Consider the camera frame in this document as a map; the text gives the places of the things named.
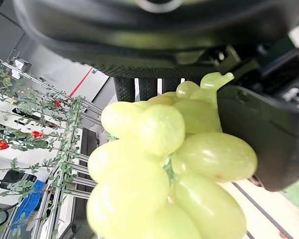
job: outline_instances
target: metal rack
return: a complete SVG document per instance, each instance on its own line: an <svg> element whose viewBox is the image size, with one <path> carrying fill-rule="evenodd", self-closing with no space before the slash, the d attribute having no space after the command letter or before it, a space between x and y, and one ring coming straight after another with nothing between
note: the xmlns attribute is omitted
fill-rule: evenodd
<svg viewBox="0 0 299 239"><path fill-rule="evenodd" d="M24 76L25 78L41 85L42 87L49 89L55 93L58 93L60 96L64 97L64 99L70 99L69 96L65 95L64 93L62 93L61 91L49 86L48 84L45 84L44 82L32 77L31 75L24 73L22 71L20 71L18 68L0 60L0 64L10 68L12 70L17 71L20 75ZM79 107L76 111L73 110L72 114L76 115L76 120L73 123L68 123L66 128L69 129L69 133L66 135L66 137L64 137L64 142L60 145L60 149L62 150L58 150L58 154L62 157L61 162L68 162L69 165L71 165L72 170L77 171L78 173L84 173L86 175L89 175L88 169L85 166L82 165L78 165L73 163L73 156L75 155L75 158L78 159L79 161L83 161L83 162L87 162L88 161L88 156L80 154L80 153L76 153L74 152L74 150L72 149L72 145L71 142L73 140L73 137L75 136L75 131L76 128L78 127L78 124L80 123L81 118L86 119L91 121L92 123L95 123L99 126L101 125L101 121L99 120L99 116L102 113L102 109L97 107L96 105L94 105L93 103L82 99L82 104L81 107ZM96 118L93 116L88 115L87 113L84 112L84 110L89 110L93 113L96 114ZM62 183L62 180L64 177L67 177L67 174L64 170L61 169L60 167L60 163L53 168L51 175L55 175L58 171L61 172L61 177L59 177L58 179L58 184ZM53 180L48 180L46 187L45 187L45 191L42 195L42 200L40 203L40 207L39 210L37 211L37 215L36 218L42 218L43 215L45 214L45 212L47 211L48 208L48 201L50 199L51 194L54 195L54 199L53 199L53 204L52 204L52 208L51 210L51 214L50 217L48 219L48 230L47 230L47 239L52 238L52 233L54 230L56 230L58 228L58 221L59 221L59 216L60 216L60 208L57 206L58 202L62 201L63 196L64 195L71 195L73 197L77 197L77 198L82 198L82 199L88 199L90 193L89 192L84 192L84 191L80 191L80 190L75 190L75 189L68 189L68 188L56 188L56 190L54 192L51 192L47 189L52 187L52 182ZM95 187L96 183L92 180L88 180L85 178L81 178L81 177L75 177L73 184L80 184L80 185L85 185L85 186L89 186L89 187ZM11 226L13 219L16 215L18 208L15 207L12 211L12 213L9 216L9 219L6 223L6 229L4 230L2 236L0 239L7 239L8 235L9 235L9 227ZM41 235L41 231L43 228L43 224L45 223L44 220L36 220L32 229L32 233L31 233L31 239L39 239L40 235Z"/></svg>

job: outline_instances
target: blue crate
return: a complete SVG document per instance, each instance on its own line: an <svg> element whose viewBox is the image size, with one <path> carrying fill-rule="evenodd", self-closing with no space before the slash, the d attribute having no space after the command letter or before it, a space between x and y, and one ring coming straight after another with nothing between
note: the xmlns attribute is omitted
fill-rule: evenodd
<svg viewBox="0 0 299 239"><path fill-rule="evenodd" d="M31 215L31 213L34 211L34 209L36 208L36 206L38 205L39 201L40 201L40 197L41 197L41 191L44 187L45 182L41 182L39 180L36 180L36 182L33 185L33 189L35 191L35 193L31 193L29 194L26 198L23 199L13 221L12 224L16 223L21 215L23 213L25 213L25 219L27 220L28 217ZM13 226L11 227L11 230L13 231L14 229L16 229L17 226Z"/></svg>

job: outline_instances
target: black device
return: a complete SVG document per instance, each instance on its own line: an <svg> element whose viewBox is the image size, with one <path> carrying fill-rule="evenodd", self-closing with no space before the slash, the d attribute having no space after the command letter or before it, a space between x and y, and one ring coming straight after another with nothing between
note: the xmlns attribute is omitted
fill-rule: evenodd
<svg viewBox="0 0 299 239"><path fill-rule="evenodd" d="M20 24L63 57L117 78L232 72L225 133L256 151L269 191L299 179L299 0L14 0Z"/></svg>

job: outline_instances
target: green leaf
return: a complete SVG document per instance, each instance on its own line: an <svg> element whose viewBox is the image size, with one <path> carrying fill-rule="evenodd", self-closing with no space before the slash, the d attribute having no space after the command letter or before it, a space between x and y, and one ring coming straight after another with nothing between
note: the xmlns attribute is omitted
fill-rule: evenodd
<svg viewBox="0 0 299 239"><path fill-rule="evenodd" d="M56 239L56 237L58 236L58 229L55 229L53 232L52 232L52 239Z"/></svg>
<svg viewBox="0 0 299 239"><path fill-rule="evenodd" d="M8 193L9 193L9 191L5 191L5 192L0 193L0 195L3 197L6 197L6 196L8 196Z"/></svg>
<svg viewBox="0 0 299 239"><path fill-rule="evenodd" d="M18 160L17 160L17 158L14 158L14 159L11 161L10 167L11 167L11 169L16 169L16 168L17 168L17 165L18 165Z"/></svg>

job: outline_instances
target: grape bunch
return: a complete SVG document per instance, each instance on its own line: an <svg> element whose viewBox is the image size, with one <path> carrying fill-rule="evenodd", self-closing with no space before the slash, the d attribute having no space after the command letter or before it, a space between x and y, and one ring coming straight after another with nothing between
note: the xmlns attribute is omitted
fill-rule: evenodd
<svg viewBox="0 0 299 239"><path fill-rule="evenodd" d="M87 204L105 239L241 239L245 215L216 182L251 177L256 154L222 133L218 88L232 74L206 75L148 101L117 102L101 116L117 140L98 147L88 168L98 182Z"/></svg>

